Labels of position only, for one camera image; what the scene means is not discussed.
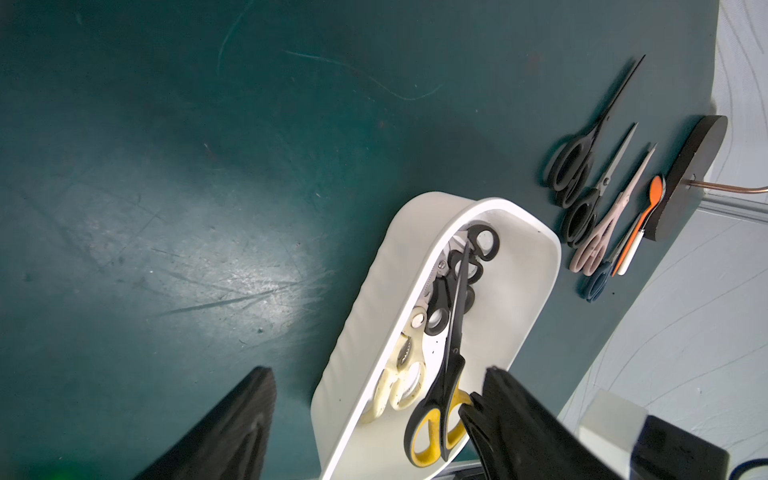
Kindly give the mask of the black yellow handled scissors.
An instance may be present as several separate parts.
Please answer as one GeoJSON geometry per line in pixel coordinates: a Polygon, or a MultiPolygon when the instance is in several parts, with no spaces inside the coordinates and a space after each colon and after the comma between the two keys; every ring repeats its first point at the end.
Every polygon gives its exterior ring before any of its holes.
{"type": "Polygon", "coordinates": [[[404,433],[405,454],[418,468],[426,468],[439,460],[448,461],[467,436],[458,411],[472,403],[470,395],[459,386],[465,367],[460,349],[472,250],[466,243],[455,263],[459,271],[454,276],[454,299],[440,369],[427,394],[414,408],[404,433]]]}

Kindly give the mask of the white storage box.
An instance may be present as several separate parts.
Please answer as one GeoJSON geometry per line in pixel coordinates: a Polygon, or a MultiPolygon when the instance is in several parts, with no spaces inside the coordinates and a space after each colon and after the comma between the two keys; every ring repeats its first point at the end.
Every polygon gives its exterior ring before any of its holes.
{"type": "Polygon", "coordinates": [[[311,402],[324,479],[430,479],[459,406],[509,367],[557,279],[555,233],[514,203],[442,192],[395,215],[311,402]]]}

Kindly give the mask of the pink scissors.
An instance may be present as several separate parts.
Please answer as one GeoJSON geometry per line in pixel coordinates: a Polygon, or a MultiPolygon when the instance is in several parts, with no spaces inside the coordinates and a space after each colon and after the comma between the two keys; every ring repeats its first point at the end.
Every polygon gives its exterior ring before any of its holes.
{"type": "Polygon", "coordinates": [[[655,153],[656,148],[657,143],[654,143],[649,148],[643,162],[635,171],[626,188],[617,197],[603,219],[593,228],[587,241],[576,250],[569,265],[571,272],[592,276],[601,265],[618,220],[629,203],[631,194],[655,153]]]}

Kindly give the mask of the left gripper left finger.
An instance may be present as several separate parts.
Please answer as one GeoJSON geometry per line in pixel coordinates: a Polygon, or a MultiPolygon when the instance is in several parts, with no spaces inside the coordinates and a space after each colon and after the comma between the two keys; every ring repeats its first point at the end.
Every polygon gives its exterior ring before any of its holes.
{"type": "Polygon", "coordinates": [[[273,371],[256,367],[139,479],[258,479],[277,399],[273,371]]]}

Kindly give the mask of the cream white scissors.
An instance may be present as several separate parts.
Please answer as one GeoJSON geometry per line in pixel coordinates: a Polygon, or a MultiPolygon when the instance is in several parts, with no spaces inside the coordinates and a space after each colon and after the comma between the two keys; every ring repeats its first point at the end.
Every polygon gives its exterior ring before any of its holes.
{"type": "Polygon", "coordinates": [[[377,420],[387,407],[402,411],[421,395],[427,373],[422,347],[426,321],[426,310],[416,306],[381,371],[372,398],[360,417],[360,424],[377,420]]]}

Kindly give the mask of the blue yellow handled scissors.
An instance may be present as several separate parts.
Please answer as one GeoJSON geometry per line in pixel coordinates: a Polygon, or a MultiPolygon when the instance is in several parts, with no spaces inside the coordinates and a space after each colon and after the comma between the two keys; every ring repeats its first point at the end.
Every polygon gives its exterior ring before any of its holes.
{"type": "Polygon", "coordinates": [[[613,268],[619,258],[619,255],[623,251],[624,247],[626,246],[627,242],[629,241],[632,232],[634,231],[635,227],[640,222],[640,216],[637,216],[634,220],[632,226],[627,230],[623,238],[619,241],[619,243],[615,246],[611,254],[603,260],[603,262],[600,264],[600,266],[597,268],[595,273],[589,277],[589,279],[585,282],[584,288],[582,290],[582,297],[589,303],[594,302],[599,298],[599,296],[604,291],[604,288],[607,284],[608,279],[610,278],[611,272],[613,271],[613,268]]]}

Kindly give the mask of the black handled steel scissors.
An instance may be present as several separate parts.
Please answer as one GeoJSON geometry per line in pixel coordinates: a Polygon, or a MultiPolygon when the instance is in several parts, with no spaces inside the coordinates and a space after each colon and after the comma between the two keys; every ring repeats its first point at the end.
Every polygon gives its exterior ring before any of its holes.
{"type": "Polygon", "coordinates": [[[587,190],[567,209],[565,217],[561,223],[561,234],[563,235],[563,240],[569,247],[579,247],[594,228],[596,223],[596,206],[609,185],[618,163],[621,161],[629,146],[637,126],[638,123],[632,125],[598,184],[594,188],[587,190]]]}

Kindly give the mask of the small black handled scissors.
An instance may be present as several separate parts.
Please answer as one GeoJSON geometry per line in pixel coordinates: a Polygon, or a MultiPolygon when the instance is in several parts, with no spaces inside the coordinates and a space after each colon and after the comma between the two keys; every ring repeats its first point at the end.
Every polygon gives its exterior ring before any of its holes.
{"type": "Polygon", "coordinates": [[[459,231],[449,241],[447,263],[450,274],[457,278],[461,259],[468,249],[468,284],[478,282],[484,274],[484,265],[492,261],[500,250],[498,233],[486,223],[473,223],[459,231]]]}

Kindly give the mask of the large black scissors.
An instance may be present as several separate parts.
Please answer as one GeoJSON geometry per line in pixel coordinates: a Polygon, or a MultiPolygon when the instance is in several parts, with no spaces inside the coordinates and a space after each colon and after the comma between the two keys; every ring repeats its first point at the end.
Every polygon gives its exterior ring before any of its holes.
{"type": "Polygon", "coordinates": [[[567,209],[581,195],[594,163],[593,150],[600,132],[612,114],[612,110],[623,95],[623,91],[646,56],[635,61],[624,76],[610,102],[597,117],[595,123],[584,133],[575,135],[554,156],[547,174],[546,184],[555,192],[555,204],[567,209]]]}

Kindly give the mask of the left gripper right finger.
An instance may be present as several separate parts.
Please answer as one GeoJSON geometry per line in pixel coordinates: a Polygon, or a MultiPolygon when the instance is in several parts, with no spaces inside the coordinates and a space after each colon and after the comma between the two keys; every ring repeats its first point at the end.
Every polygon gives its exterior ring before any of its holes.
{"type": "Polygon", "coordinates": [[[617,479],[509,372],[486,370],[459,409],[485,479],[617,479]]]}

